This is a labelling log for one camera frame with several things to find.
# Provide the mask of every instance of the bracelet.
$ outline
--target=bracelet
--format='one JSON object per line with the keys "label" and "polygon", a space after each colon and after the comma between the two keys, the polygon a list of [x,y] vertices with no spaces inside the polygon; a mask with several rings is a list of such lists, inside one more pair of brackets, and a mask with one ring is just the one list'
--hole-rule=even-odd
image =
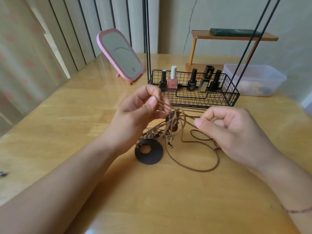
{"label": "bracelet", "polygon": [[302,209],[302,210],[290,210],[290,209],[286,209],[282,205],[282,209],[285,210],[287,213],[306,213],[306,212],[312,211],[312,206],[310,208],[305,208],[305,209]]}

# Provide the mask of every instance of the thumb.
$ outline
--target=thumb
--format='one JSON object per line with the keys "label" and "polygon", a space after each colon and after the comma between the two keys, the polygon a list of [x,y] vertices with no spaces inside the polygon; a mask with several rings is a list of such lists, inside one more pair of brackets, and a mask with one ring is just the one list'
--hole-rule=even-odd
{"label": "thumb", "polygon": [[213,138],[220,146],[225,141],[229,141],[232,133],[211,121],[208,121],[206,118],[201,117],[194,120],[195,126],[206,133],[210,138]]}
{"label": "thumb", "polygon": [[136,118],[149,118],[157,108],[157,98],[155,96],[150,97],[142,107],[133,111],[132,113]]}

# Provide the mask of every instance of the fingernail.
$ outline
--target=fingernail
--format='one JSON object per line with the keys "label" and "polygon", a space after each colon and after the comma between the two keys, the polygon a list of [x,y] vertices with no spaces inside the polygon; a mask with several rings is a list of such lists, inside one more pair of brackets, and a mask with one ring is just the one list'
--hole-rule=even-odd
{"label": "fingernail", "polygon": [[149,99],[149,105],[150,106],[155,106],[157,104],[157,98],[155,96],[150,97]]}
{"label": "fingernail", "polygon": [[195,124],[195,126],[196,126],[197,128],[199,128],[203,121],[204,121],[203,118],[196,118],[196,119],[194,120],[194,124]]}

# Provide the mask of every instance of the green object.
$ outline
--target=green object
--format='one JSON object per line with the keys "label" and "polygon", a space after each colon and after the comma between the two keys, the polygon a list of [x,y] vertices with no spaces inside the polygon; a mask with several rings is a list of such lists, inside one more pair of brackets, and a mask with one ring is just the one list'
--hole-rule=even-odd
{"label": "green object", "polygon": [[[226,36],[226,37],[251,37],[254,30],[240,30],[240,29],[215,29],[211,28],[210,33],[213,36]],[[261,33],[256,32],[255,37],[260,37]]]}

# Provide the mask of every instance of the tangled cord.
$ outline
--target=tangled cord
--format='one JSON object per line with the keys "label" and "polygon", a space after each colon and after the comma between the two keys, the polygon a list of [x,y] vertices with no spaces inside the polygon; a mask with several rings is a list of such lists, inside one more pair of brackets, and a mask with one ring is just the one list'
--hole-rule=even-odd
{"label": "tangled cord", "polygon": [[[169,153],[168,151],[168,148],[167,148],[167,143],[165,143],[165,149],[166,149],[166,152],[168,153],[169,157],[174,161],[176,162],[177,164],[179,164],[180,166],[186,168],[186,169],[189,169],[189,170],[192,170],[192,171],[196,171],[196,172],[211,172],[213,171],[214,169],[216,169],[219,164],[220,164],[220,157],[217,153],[217,150],[220,150],[221,148],[217,145],[217,143],[212,139],[210,138],[208,135],[206,135],[205,133],[203,133],[202,131],[200,130],[197,130],[197,127],[194,126],[193,124],[191,124],[190,122],[188,122],[186,120],[186,118],[191,118],[191,119],[195,119],[195,118],[198,118],[198,117],[192,117],[192,116],[189,116],[187,114],[185,114],[184,110],[181,108],[181,107],[178,107],[178,108],[174,108],[172,107],[171,105],[169,104],[166,104],[164,102],[162,102],[161,100],[158,100],[158,104],[160,106],[163,106],[164,108],[166,107],[167,109],[170,109],[170,110],[173,110],[168,116],[167,116],[167,119],[166,121],[163,121],[159,124],[157,124],[156,126],[152,127],[152,128],[147,128],[149,129],[147,132],[144,132],[141,137],[140,137],[140,140],[143,140],[143,139],[146,139],[146,138],[157,138],[157,137],[160,137],[160,135],[162,134],[162,137],[166,138],[166,141],[168,142],[168,145],[170,145],[171,148],[173,148],[173,145],[170,144],[170,142],[173,140],[173,138],[175,136],[177,136],[177,134],[181,133],[181,142],[183,143],[200,143],[200,144],[203,144],[205,146],[207,146],[208,148],[210,148],[211,150],[214,151],[214,153],[216,154],[216,157],[217,157],[217,162],[216,162],[216,165],[214,165],[212,168],[210,169],[205,169],[205,170],[200,170],[200,169],[194,169],[194,168],[191,168],[191,167],[188,167],[186,165],[183,165],[181,164],[180,162],[178,162],[177,160],[175,160]],[[175,133],[174,135],[172,134],[173,132],[173,129],[175,127],[177,127],[177,124],[179,124],[179,122],[181,123],[181,129]],[[196,128],[196,129],[192,129],[190,130],[190,134],[192,137],[194,137],[195,139],[197,140],[200,140],[200,141],[185,141],[183,140],[183,131],[184,131],[184,127],[186,124],[189,124],[190,126]],[[208,137],[208,139],[201,139],[201,138],[198,138],[196,137],[195,135],[193,135],[193,132],[199,132],[203,135],[205,135],[206,137]],[[204,142],[201,142],[201,141],[212,141],[214,143],[214,145],[216,146],[216,148],[214,149],[213,147],[211,147],[210,145],[204,143]]]}

